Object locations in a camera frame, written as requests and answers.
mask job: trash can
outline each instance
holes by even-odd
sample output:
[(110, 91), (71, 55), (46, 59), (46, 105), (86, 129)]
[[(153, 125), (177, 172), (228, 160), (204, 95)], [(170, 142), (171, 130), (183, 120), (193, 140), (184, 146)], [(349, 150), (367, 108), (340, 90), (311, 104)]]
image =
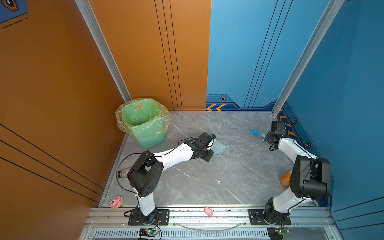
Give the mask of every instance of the trash can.
[(152, 98), (137, 98), (116, 110), (119, 129), (132, 134), (143, 148), (164, 142), (170, 124), (167, 108)]

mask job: pink toy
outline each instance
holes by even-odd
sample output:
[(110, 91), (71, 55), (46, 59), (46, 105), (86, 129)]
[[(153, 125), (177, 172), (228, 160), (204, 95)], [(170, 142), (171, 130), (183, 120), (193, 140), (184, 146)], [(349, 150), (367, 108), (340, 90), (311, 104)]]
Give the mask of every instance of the pink toy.
[(122, 205), (122, 197), (117, 196), (109, 202), (112, 208), (118, 208)]
[(212, 216), (214, 213), (212, 211), (212, 209), (210, 209), (209, 207), (206, 207), (204, 208), (204, 212), (208, 215), (208, 216)]

